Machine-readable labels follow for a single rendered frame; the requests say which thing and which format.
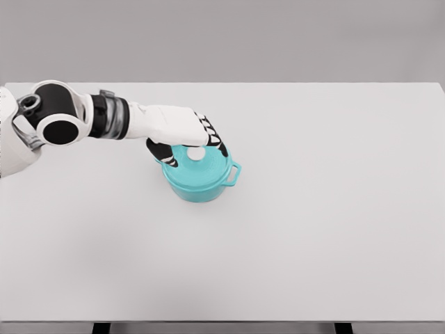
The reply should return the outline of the teal pot lid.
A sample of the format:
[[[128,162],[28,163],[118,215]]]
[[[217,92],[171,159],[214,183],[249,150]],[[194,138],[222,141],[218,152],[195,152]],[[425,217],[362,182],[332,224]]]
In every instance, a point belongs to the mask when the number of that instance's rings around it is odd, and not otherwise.
[[[172,146],[172,152],[178,167],[162,164],[162,171],[169,182],[181,186],[200,187],[218,183],[232,165],[232,157],[223,156],[217,147],[205,146],[204,156],[200,160],[193,160],[189,152],[197,148],[182,145]]]

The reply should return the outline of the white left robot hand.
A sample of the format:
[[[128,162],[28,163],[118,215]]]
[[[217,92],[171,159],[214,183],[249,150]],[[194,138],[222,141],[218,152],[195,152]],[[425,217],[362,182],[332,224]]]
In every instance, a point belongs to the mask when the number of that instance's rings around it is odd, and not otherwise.
[[[186,147],[215,147],[224,157],[228,150],[209,119],[188,107],[160,106],[157,112],[150,113],[151,128],[146,146],[161,163],[178,167],[172,152],[176,145]]]

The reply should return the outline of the teal pot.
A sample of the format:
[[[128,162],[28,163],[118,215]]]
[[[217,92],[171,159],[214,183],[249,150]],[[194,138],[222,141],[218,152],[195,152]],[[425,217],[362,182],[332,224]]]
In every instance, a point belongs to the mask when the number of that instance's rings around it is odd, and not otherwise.
[[[197,150],[189,152],[188,156],[193,160],[200,160],[204,156],[204,153],[205,150],[203,149],[203,147],[198,147]],[[165,176],[164,177],[169,183],[172,190],[181,199],[189,202],[209,202],[220,196],[227,187],[235,186],[240,174],[241,174],[241,165],[236,163],[232,159],[232,165],[229,167],[229,170],[223,176],[223,178],[218,183],[210,184],[207,186],[200,186],[200,187],[181,186],[169,182],[168,179]]]

